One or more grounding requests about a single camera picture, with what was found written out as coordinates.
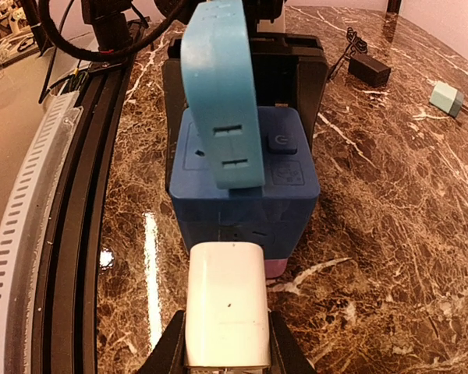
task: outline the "power button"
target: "power button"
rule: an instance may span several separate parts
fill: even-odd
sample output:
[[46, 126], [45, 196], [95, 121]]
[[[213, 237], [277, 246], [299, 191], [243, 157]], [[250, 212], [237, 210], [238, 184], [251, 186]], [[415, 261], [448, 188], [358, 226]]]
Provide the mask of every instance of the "power button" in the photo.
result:
[[275, 126], [268, 133], [268, 151], [275, 154], [295, 154], [296, 140], [287, 131]]

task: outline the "marble table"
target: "marble table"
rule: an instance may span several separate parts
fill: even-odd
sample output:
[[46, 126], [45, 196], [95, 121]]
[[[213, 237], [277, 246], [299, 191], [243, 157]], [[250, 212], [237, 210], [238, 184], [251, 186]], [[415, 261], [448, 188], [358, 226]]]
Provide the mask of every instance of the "marble table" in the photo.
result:
[[[328, 84], [314, 133], [322, 194], [285, 274], [268, 282], [318, 372], [468, 373], [468, 115], [430, 106], [436, 81], [468, 105], [468, 62], [412, 23], [356, 9], [288, 8], [330, 64], [352, 26], [392, 66], [384, 88]], [[161, 65], [174, 25], [140, 53], [105, 201], [97, 294], [103, 373], [134, 372], [186, 304], [188, 256], [164, 188]]]

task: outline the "light blue power strip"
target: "light blue power strip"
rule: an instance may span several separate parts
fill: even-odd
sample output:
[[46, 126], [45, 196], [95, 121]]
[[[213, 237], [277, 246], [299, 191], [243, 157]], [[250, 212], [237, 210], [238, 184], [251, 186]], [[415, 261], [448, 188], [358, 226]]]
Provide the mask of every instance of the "light blue power strip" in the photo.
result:
[[200, 3], [184, 34], [180, 54], [187, 101], [217, 187], [264, 185], [242, 1]]

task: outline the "slotted white plastic strip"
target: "slotted white plastic strip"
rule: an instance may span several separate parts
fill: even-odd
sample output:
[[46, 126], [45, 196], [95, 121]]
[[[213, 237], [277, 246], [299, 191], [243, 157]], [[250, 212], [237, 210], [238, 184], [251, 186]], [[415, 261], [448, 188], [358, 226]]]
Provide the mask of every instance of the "slotted white plastic strip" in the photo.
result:
[[72, 92], [53, 100], [24, 158], [0, 225], [0, 373], [5, 370], [5, 337], [12, 276], [20, 250], [24, 224], [33, 204], [32, 198], [38, 178], [55, 134], [66, 111], [73, 107], [77, 97], [78, 92]]

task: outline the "blue box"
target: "blue box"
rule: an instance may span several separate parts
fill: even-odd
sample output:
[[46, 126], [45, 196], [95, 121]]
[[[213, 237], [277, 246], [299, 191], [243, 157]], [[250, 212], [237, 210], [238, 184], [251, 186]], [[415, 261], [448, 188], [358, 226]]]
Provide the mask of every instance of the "blue box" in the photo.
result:
[[259, 107], [266, 184], [218, 189], [190, 111], [184, 111], [169, 193], [186, 247], [253, 242], [266, 260], [288, 259], [321, 191], [305, 132], [292, 108]]

